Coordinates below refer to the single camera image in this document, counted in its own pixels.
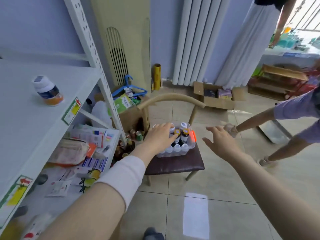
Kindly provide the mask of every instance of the wooden chair backrest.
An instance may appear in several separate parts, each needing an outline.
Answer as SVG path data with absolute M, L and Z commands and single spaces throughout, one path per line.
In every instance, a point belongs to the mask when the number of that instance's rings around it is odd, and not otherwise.
M 165 94 L 161 94 L 153 98 L 150 98 L 149 100 L 144 101 L 141 104 L 137 105 L 138 109 L 142 110 L 143 112 L 143 125 L 144 125 L 145 132 L 147 132 L 150 128 L 148 106 L 153 103 L 161 102 L 161 101 L 184 101 L 184 102 L 194 104 L 192 113 L 189 118 L 190 125 L 192 125 L 192 122 L 195 118 L 197 107 L 204 108 L 206 106 L 203 102 L 200 102 L 199 100 L 196 100 L 193 97 L 179 94 L 179 93 L 165 93 Z

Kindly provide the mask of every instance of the white sleeve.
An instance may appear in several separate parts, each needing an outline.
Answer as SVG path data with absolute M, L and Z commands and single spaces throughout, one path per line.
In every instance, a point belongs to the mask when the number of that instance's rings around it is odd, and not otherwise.
M 96 183 L 106 183 L 118 191 L 125 202 L 125 210 L 127 211 L 134 194 L 141 185 L 145 171 L 146 167 L 140 158 L 126 156 L 116 162 Z

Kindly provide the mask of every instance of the yellow roll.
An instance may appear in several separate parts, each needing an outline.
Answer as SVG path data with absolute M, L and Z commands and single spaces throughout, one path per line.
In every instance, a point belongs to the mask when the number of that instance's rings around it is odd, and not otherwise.
M 161 65 L 154 64 L 153 69 L 154 69 L 154 74 L 153 74 L 154 89 L 159 90 L 161 86 Z

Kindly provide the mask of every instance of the perforated metal post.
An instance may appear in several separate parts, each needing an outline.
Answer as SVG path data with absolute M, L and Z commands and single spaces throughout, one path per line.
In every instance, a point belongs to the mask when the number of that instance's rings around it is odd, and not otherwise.
M 111 108 L 113 122 L 116 128 L 121 132 L 120 138 L 126 144 L 127 139 L 125 136 L 125 132 L 122 128 L 122 124 L 111 95 L 111 91 L 106 79 L 106 75 L 102 69 L 98 52 L 94 45 L 94 41 L 92 39 L 90 28 L 87 23 L 86 16 L 83 11 L 81 2 L 80 0 L 64 0 L 64 2 L 68 9 L 74 28 L 79 36 L 84 52 L 88 58 L 90 66 L 92 68 L 96 68 L 100 70 L 101 77 L 98 81 L 98 86 L 102 92 L 105 102 L 107 103 L 108 107 Z

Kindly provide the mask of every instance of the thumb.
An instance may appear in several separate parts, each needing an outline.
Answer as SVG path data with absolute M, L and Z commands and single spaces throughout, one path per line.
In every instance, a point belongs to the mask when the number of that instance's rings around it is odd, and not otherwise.
M 207 137 L 203 137 L 202 140 L 204 141 L 204 143 L 211 148 L 211 146 L 213 145 L 213 143 L 207 138 Z
M 172 137 L 169 138 L 170 145 L 178 138 L 178 134 L 174 134 Z

